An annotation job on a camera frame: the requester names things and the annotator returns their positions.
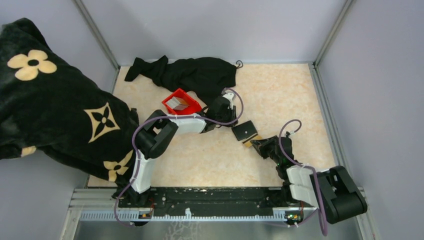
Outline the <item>gold credit card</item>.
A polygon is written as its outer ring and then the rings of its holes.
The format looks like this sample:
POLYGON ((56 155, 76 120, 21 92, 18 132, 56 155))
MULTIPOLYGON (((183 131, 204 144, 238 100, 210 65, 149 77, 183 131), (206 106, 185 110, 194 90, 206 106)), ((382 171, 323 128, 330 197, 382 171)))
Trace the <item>gold credit card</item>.
POLYGON ((257 140, 262 140, 262 139, 263 139, 263 137, 256 133, 256 134, 254 134, 254 135, 250 136, 249 138, 247 138, 246 140, 244 140, 244 141, 242 142, 242 144, 243 144, 246 148, 250 148, 250 147, 252 147, 252 146, 253 146, 252 141, 257 141, 257 140))

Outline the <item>black leather card holder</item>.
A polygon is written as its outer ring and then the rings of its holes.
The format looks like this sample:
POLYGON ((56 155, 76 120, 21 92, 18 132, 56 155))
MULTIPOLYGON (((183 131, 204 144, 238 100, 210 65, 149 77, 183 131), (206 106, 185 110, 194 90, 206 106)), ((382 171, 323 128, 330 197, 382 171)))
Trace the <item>black leather card holder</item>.
POLYGON ((258 131, 251 120, 238 124, 231 128, 237 141, 242 144, 247 143, 254 137, 258 136, 258 131))

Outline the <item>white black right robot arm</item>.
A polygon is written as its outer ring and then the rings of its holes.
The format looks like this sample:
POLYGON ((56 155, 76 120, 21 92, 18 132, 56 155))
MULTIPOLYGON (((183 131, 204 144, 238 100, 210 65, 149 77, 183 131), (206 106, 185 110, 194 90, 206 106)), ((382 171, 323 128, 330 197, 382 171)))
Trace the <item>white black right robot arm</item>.
POLYGON ((368 211, 365 197, 343 166, 327 170, 312 170, 294 159, 292 140, 273 136, 252 139, 251 146, 263 159, 276 164, 283 180, 281 199, 287 206, 304 202, 323 209, 326 222, 335 224, 368 211))

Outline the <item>red plastic bin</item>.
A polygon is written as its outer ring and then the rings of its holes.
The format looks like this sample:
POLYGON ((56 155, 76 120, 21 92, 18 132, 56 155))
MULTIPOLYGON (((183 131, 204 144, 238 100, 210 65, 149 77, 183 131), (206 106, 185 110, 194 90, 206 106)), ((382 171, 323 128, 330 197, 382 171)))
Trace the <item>red plastic bin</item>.
POLYGON ((178 88, 161 102, 171 115, 191 115, 202 110, 198 101, 178 88))

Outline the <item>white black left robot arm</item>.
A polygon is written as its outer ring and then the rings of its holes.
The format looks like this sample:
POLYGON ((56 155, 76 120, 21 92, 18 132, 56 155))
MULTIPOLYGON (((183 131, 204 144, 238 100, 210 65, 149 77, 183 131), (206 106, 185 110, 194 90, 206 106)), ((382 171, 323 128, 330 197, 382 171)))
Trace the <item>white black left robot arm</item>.
POLYGON ((196 113, 186 115, 166 114, 156 110, 140 125, 132 136, 135 150, 135 165, 127 186, 115 192, 112 197, 119 201, 144 207, 149 203, 149 190, 156 160, 166 151, 172 139, 182 134, 204 134, 217 126, 233 127, 238 123, 240 114, 234 104, 237 95, 226 91, 212 104, 196 113))

